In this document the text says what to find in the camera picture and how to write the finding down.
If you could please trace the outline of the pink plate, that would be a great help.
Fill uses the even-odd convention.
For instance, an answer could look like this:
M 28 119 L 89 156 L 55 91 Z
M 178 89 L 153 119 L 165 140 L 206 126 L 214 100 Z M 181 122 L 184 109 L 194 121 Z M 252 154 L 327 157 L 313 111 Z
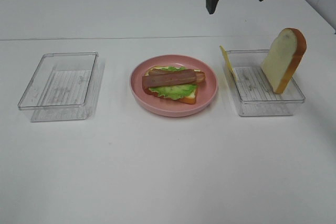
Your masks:
M 142 89 L 142 76 L 155 66 L 184 66 L 203 71 L 205 82 L 198 86 L 196 103 L 186 104 L 146 94 Z M 148 111 L 162 116 L 182 117 L 198 113 L 214 101 L 218 90 L 218 81 L 213 69 L 198 59 L 183 55 L 162 55 L 137 65 L 130 76 L 130 86 L 137 103 Z

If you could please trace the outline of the clear left plastic container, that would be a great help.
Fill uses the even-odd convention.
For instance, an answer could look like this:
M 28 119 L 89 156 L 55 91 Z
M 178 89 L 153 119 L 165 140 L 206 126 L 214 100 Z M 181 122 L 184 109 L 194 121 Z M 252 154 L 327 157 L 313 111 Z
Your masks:
M 85 120 L 95 113 L 104 67 L 97 52 L 44 54 L 17 107 L 31 122 Z

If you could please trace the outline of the clear plastic container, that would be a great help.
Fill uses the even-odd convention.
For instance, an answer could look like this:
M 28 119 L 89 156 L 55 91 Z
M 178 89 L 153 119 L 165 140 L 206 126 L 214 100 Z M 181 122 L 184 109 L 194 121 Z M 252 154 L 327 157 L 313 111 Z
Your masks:
M 240 116 L 290 116 L 306 101 L 293 79 L 284 93 L 273 93 L 260 67 L 267 55 L 267 49 L 227 51 L 232 70 L 225 66 L 224 74 Z
M 104 67 L 97 52 L 44 54 L 17 107 L 31 122 L 85 120 L 95 113 Z

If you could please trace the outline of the yellow cheese slice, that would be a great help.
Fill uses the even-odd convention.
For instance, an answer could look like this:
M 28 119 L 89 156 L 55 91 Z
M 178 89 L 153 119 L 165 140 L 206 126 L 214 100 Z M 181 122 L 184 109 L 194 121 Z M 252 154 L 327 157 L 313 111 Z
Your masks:
M 231 75 L 233 76 L 234 80 L 236 80 L 236 75 L 235 75 L 235 73 L 234 73 L 234 71 L 233 71 L 232 64 L 231 64 L 231 62 L 230 62 L 230 60 L 229 60 L 227 51 L 226 51 L 226 50 L 224 49 L 224 47 L 221 46 L 221 45 L 219 46 L 219 48 L 220 48 L 220 50 L 221 50 L 221 52 L 222 52 L 222 55 L 223 55 L 223 57 L 224 57 L 224 60 L 225 60 L 225 63 L 226 63 L 226 66 L 227 66 L 229 72 L 230 72 Z

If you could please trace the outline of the clear right plastic container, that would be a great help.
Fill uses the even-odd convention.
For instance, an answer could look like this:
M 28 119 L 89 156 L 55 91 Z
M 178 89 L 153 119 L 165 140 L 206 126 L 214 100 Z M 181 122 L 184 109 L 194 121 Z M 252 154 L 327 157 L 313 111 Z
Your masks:
M 306 101 L 293 79 L 284 93 L 273 93 L 260 67 L 267 55 L 267 49 L 227 51 L 232 70 L 225 66 L 224 74 L 240 116 L 290 116 Z

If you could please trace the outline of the bacon strip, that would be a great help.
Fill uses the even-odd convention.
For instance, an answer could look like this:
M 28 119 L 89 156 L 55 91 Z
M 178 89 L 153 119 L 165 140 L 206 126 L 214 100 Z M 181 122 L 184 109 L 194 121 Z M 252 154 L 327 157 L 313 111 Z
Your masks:
M 169 72 L 169 70 L 164 70 L 164 69 L 151 69 L 149 70 L 149 74 L 159 74 L 159 73 L 167 73 Z M 195 71 L 194 72 L 196 73 L 196 77 L 197 77 L 197 80 L 193 83 L 200 83 L 200 82 L 203 82 L 205 80 L 205 73 L 204 72 L 201 72 L 201 71 Z
M 142 86 L 146 88 L 155 88 L 161 86 L 174 86 L 179 84 L 188 84 L 197 80 L 196 73 L 192 69 L 181 71 L 169 71 L 167 73 L 149 74 L 142 77 Z

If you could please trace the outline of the bread slice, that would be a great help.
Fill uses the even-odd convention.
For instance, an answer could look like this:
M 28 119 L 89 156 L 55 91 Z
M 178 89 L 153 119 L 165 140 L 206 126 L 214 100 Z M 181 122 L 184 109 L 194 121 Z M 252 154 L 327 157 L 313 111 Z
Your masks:
M 166 74 L 184 70 L 188 70 L 188 68 L 184 66 L 155 66 L 150 68 L 142 77 L 142 79 L 150 75 Z M 153 95 L 161 99 L 168 99 L 187 104 L 195 104 L 198 85 L 205 81 L 205 73 L 199 69 L 193 69 L 193 71 L 196 75 L 196 80 L 191 83 L 160 87 L 145 87 L 145 85 L 142 84 L 142 88 L 146 94 Z
M 274 93 L 285 91 L 306 50 L 306 39 L 296 28 L 283 29 L 272 42 L 260 66 Z

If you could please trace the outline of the green lettuce leaf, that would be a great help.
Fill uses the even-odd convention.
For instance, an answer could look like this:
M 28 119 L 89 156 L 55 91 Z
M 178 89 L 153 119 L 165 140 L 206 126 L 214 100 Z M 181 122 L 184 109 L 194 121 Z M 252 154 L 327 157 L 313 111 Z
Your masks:
M 185 67 L 173 67 L 173 66 L 155 66 L 151 69 L 164 69 L 169 71 L 178 71 L 186 69 Z M 149 95 L 153 95 L 158 98 L 178 101 L 187 104 L 196 103 L 197 85 L 196 84 L 179 84 L 175 86 L 164 86 L 156 88 L 145 89 L 145 92 Z

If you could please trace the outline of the upright bread slice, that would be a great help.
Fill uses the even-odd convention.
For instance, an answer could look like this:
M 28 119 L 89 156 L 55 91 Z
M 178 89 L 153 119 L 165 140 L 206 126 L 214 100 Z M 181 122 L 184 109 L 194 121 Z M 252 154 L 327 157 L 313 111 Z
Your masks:
M 283 29 L 272 42 L 260 66 L 274 93 L 285 91 L 306 50 L 306 39 L 296 28 Z

